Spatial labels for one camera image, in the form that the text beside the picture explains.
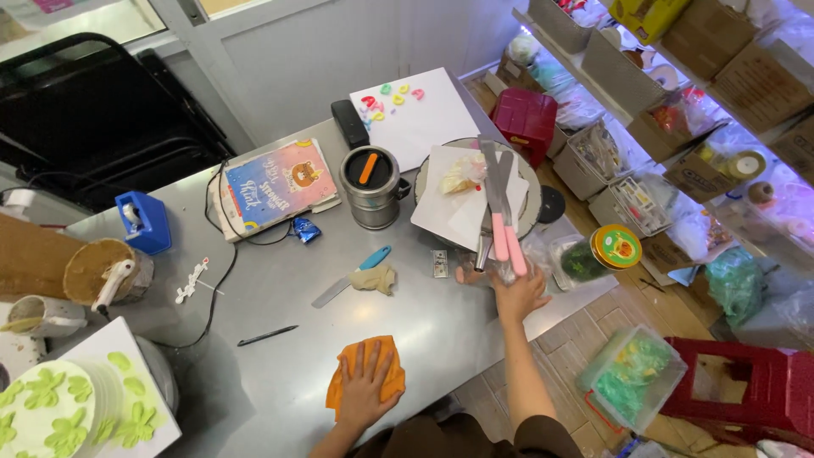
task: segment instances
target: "blue candy wrapper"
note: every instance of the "blue candy wrapper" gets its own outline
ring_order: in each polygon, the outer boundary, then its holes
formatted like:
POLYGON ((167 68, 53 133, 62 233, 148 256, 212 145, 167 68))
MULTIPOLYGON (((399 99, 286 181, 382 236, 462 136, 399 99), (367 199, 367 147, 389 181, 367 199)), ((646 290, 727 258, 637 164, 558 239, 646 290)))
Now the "blue candy wrapper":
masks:
POLYGON ((294 218, 294 233, 302 243, 309 244, 311 240, 322 234, 322 231, 306 218, 294 218))

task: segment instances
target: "blue spatula handle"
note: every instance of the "blue spatula handle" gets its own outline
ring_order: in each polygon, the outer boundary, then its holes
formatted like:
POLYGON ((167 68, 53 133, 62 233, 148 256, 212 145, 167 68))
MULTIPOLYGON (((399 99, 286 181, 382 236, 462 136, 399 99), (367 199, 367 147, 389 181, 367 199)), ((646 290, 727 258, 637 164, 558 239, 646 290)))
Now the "blue spatula handle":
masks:
POLYGON ((392 248, 390 248, 390 245, 388 245, 388 246, 380 249, 379 251, 376 251, 375 253, 371 254, 359 266, 359 270, 364 271, 364 270, 372 269, 372 268, 376 267, 384 258, 386 258, 388 256, 388 254, 390 254, 391 250, 392 250, 392 248))

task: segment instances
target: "black chair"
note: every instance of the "black chair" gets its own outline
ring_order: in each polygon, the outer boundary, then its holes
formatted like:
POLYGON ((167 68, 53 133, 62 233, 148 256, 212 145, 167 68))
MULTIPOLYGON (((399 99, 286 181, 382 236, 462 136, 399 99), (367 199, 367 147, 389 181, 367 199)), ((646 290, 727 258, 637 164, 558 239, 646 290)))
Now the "black chair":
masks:
POLYGON ((0 63, 0 161, 99 212, 235 156, 153 50, 78 33, 0 63))

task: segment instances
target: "sleeve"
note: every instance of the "sleeve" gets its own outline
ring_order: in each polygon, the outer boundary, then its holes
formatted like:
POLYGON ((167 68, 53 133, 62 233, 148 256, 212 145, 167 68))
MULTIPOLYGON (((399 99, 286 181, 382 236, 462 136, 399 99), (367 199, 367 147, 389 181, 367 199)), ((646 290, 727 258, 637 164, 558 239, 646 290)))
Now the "sleeve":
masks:
POLYGON ((523 454, 547 452, 557 458, 583 458, 565 426, 550 416, 524 420, 514 433, 514 448, 523 454))

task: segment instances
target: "maroon stool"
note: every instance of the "maroon stool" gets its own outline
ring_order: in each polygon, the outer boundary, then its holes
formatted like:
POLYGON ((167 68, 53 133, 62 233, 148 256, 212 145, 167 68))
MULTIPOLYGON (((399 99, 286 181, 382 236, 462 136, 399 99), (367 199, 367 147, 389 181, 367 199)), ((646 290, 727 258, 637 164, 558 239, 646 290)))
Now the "maroon stool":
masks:
POLYGON ((661 413, 705 429, 716 440, 751 445, 771 439, 814 451, 814 355, 736 342, 668 337, 689 366, 661 413), (699 355, 733 361, 731 377, 748 381, 740 404, 693 399, 699 355))
POLYGON ((557 120, 557 101, 553 97, 510 87, 497 96, 490 117, 510 142, 532 150, 529 164, 533 169, 543 163, 557 120))

